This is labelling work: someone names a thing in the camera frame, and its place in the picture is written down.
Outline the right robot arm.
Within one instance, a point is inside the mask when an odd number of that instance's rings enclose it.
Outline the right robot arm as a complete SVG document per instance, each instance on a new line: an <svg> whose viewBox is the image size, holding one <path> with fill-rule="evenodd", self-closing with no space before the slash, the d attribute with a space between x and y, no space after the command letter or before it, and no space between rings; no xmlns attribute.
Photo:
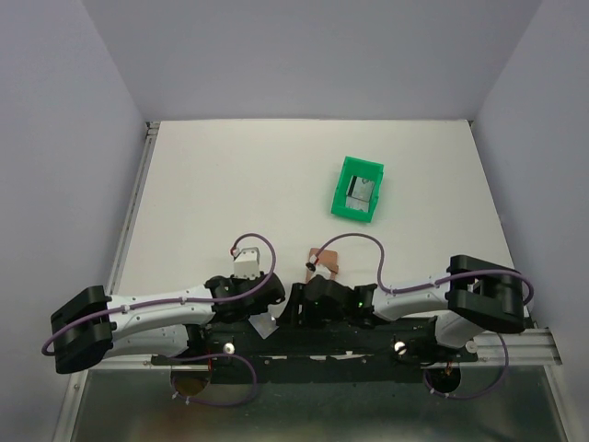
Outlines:
<svg viewBox="0 0 589 442"><path fill-rule="evenodd" d="M430 317L418 347L431 359L442 361L482 332L523 332L525 305L532 296L530 282L516 270L455 255L441 278L401 288L348 287L314 275L292 287L278 324L322 329L347 323L372 330L427 313Z"/></svg>

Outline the tan leather card holder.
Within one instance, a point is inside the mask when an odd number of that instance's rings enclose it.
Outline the tan leather card holder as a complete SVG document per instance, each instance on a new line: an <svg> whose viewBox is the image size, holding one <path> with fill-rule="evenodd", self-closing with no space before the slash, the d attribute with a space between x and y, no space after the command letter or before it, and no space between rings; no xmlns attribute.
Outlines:
<svg viewBox="0 0 589 442"><path fill-rule="evenodd" d="M309 282L314 276L320 275L325 279L335 280L339 273L339 255L334 250L324 250L318 257L314 272L306 271L306 281Z"/></svg>

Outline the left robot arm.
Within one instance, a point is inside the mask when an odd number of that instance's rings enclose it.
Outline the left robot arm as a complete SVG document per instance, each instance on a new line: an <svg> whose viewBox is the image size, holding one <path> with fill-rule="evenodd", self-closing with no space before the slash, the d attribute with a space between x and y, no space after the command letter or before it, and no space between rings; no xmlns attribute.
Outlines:
<svg viewBox="0 0 589 442"><path fill-rule="evenodd" d="M202 357L204 342L190 327L247 320L284 299L274 273L254 280L214 276L202 285L143 297L107 295L94 285L51 315L52 337L41 352L61 375L119 355L175 356L192 364Z"/></svg>

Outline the silver VIP credit card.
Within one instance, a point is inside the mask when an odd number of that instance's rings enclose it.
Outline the silver VIP credit card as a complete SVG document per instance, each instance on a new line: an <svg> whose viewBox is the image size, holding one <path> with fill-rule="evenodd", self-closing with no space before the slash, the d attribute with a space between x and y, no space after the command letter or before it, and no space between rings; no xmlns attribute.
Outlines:
<svg viewBox="0 0 589 442"><path fill-rule="evenodd" d="M270 312L252 315L249 318L249 323L259 334L262 340L269 338L279 328L277 320Z"/></svg>

